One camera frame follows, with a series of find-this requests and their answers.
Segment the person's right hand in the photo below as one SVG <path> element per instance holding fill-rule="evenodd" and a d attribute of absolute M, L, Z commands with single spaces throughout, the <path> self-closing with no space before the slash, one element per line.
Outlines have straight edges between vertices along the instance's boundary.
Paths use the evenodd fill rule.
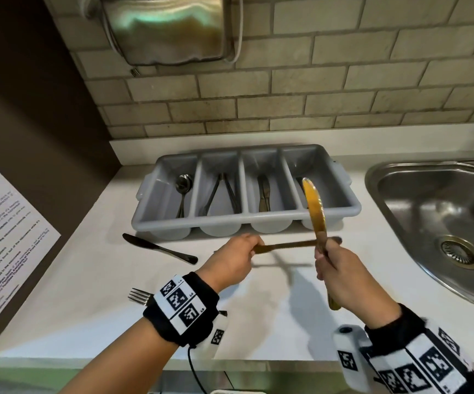
<path fill-rule="evenodd" d="M 336 240 L 329 237 L 327 242 Z M 370 329 L 386 326 L 401 316 L 400 305 L 379 285 L 355 253 L 338 243 L 328 254 L 337 273 L 324 283 L 340 307 L 352 312 Z"/>

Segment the person's left hand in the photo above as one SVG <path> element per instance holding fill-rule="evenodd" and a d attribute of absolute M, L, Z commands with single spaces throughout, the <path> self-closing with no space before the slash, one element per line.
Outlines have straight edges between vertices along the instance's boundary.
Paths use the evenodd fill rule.
<path fill-rule="evenodd" d="M 215 251 L 195 272 L 216 293 L 239 284 L 252 269 L 252 264 L 250 267 L 239 267 L 237 265 L 237 237 L 232 237 Z"/>

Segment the gold table knife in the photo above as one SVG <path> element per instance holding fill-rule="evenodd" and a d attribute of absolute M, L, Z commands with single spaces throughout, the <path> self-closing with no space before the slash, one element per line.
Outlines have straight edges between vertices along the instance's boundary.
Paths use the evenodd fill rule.
<path fill-rule="evenodd" d="M 265 254 L 275 250 L 285 250 L 293 248 L 303 248 L 303 247 L 316 247 L 318 246 L 318 241 L 316 239 L 300 241 L 300 242 L 289 242 L 289 243 L 280 243 L 273 245 L 256 245 L 253 247 L 252 252 L 254 254 Z"/>
<path fill-rule="evenodd" d="M 303 178 L 301 183 L 303 186 L 303 192 L 306 197 L 307 208 L 309 211 L 312 228 L 317 237 L 317 247 L 319 248 L 320 253 L 325 258 L 325 261 L 330 264 L 326 251 L 326 243 L 328 239 L 326 219 L 319 192 L 316 186 L 309 178 Z"/>

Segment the person's left forearm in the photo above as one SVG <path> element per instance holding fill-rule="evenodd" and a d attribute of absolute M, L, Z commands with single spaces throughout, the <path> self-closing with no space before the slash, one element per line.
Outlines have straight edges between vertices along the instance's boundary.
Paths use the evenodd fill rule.
<path fill-rule="evenodd" d="M 141 318 L 98 354 L 59 394 L 147 394 L 179 346 Z"/>

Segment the gray four-compartment cutlery tray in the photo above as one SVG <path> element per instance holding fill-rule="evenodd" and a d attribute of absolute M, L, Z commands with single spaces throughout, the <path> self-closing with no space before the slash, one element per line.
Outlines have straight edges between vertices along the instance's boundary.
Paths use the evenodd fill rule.
<path fill-rule="evenodd" d="M 242 212 L 233 213 L 221 179 L 208 215 L 200 216 L 219 173 L 227 173 Z M 192 177 L 193 187 L 185 197 L 184 217 L 176 218 L 181 195 L 175 182 L 181 174 Z M 257 177 L 261 174 L 267 176 L 271 187 L 269 212 L 259 212 Z M 278 233 L 294 221 L 311 230 L 303 178 L 316 186 L 327 224 L 360 214 L 351 178 L 321 145 L 271 145 L 197 150 L 158 158 L 139 187 L 131 224 L 135 231 L 165 240 L 186 238 L 197 228 L 209 236 L 226 237 L 244 225 L 263 234 Z"/>

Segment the bronze table knife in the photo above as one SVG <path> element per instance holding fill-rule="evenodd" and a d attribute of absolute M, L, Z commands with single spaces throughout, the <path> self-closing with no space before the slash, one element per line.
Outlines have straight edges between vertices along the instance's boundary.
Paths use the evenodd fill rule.
<path fill-rule="evenodd" d="M 269 180 L 265 174 L 261 174 L 257 177 L 260 200 L 259 200 L 259 212 L 269 212 L 271 210 L 270 206 L 270 195 L 271 187 Z"/>

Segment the dark metal fork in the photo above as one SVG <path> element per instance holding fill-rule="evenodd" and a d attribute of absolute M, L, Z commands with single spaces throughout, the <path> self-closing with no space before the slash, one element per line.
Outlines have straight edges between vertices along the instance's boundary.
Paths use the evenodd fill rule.
<path fill-rule="evenodd" d="M 211 189 L 211 192 L 209 194 L 209 197 L 206 201 L 206 204 L 202 207 L 201 211 L 200 211 L 200 216 L 207 216 L 208 213 L 209 213 L 209 209 L 213 203 L 213 200 L 214 200 L 214 197 L 216 195 L 216 192 L 219 188 L 219 185 L 220 185 L 220 181 L 221 179 L 223 178 L 223 174 L 222 173 L 219 173 L 217 175 L 217 177 L 215 178 L 214 180 L 214 184 L 213 184 L 213 187 Z"/>
<path fill-rule="evenodd" d="M 240 214 L 242 211 L 241 211 L 238 199 L 237 199 L 237 197 L 236 197 L 236 195 L 233 191 L 232 185 L 229 181 L 227 173 L 222 173 L 222 178 L 223 178 L 224 183 L 226 185 L 226 189 L 227 189 L 227 193 L 228 193 L 228 196 L 229 196 L 230 203 L 232 205 L 233 213 L 234 214 Z"/>

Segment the silver spoon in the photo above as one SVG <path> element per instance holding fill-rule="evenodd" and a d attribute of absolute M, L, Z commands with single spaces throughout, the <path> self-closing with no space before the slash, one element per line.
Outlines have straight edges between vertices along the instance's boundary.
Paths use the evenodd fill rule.
<path fill-rule="evenodd" d="M 177 192 L 181 195 L 181 202 L 179 205 L 179 209 L 176 214 L 176 218 L 183 218 L 184 217 L 184 203 L 185 203 L 185 197 L 187 193 L 192 189 L 193 187 L 193 179 L 189 174 L 181 174 L 176 182 L 175 182 L 175 188 Z"/>

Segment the black marker wristband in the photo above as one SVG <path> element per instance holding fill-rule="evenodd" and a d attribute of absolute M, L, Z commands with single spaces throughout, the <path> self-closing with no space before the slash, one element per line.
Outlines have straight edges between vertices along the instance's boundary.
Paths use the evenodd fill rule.
<path fill-rule="evenodd" d="M 399 318 L 365 332 L 361 352 L 391 394 L 474 394 L 474 370 L 461 347 L 400 304 Z"/>
<path fill-rule="evenodd" d="M 196 347 L 214 328 L 220 297 L 197 273 L 175 275 L 148 300 L 143 317 L 159 336 L 180 347 Z"/>

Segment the dark metal table knife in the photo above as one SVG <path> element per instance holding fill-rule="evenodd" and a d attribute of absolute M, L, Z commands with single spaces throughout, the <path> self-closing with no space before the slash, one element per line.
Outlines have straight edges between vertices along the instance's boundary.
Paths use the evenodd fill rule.
<path fill-rule="evenodd" d="M 123 233 L 122 238 L 129 244 L 134 245 L 136 247 L 143 248 L 146 250 L 159 251 L 163 254 L 167 254 L 174 258 L 180 259 L 190 265 L 196 265 L 199 262 L 199 259 L 196 256 L 180 253 L 178 251 L 169 250 L 167 248 L 164 248 L 162 246 L 149 242 L 146 239 L 143 239 L 131 234 Z"/>

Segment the stainless steel sink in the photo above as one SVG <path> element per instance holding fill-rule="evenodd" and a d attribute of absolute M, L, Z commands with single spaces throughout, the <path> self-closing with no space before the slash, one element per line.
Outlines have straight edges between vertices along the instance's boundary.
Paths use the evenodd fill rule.
<path fill-rule="evenodd" d="M 474 271 L 444 258 L 437 238 L 474 245 L 474 160 L 381 163 L 366 189 L 404 249 L 431 278 L 474 304 Z"/>

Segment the silver fork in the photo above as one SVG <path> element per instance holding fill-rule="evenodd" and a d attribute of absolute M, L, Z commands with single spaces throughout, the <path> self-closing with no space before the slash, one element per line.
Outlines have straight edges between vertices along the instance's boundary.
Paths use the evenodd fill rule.
<path fill-rule="evenodd" d="M 128 300 L 134 303 L 140 304 L 142 306 L 147 306 L 148 302 L 154 297 L 153 293 L 132 288 L 128 293 Z"/>

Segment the brass sink drain strainer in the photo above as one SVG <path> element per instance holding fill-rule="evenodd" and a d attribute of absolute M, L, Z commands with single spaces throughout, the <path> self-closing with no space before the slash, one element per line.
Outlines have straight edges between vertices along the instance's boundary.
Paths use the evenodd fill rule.
<path fill-rule="evenodd" d="M 437 246 L 444 258 L 451 263 L 474 271 L 474 245 L 472 243 L 457 236 L 443 235 L 437 238 Z"/>

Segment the stainless paper towel dispenser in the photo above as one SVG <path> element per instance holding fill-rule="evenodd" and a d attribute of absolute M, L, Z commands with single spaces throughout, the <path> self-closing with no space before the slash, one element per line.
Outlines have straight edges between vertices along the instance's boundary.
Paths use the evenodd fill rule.
<path fill-rule="evenodd" d="M 131 66 L 237 57 L 231 0 L 94 0 L 111 48 Z"/>

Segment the printed paper notice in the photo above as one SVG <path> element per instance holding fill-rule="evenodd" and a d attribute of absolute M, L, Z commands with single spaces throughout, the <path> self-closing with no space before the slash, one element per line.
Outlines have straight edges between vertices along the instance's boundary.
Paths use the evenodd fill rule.
<path fill-rule="evenodd" d="M 0 173 L 0 315 L 60 237 Z"/>

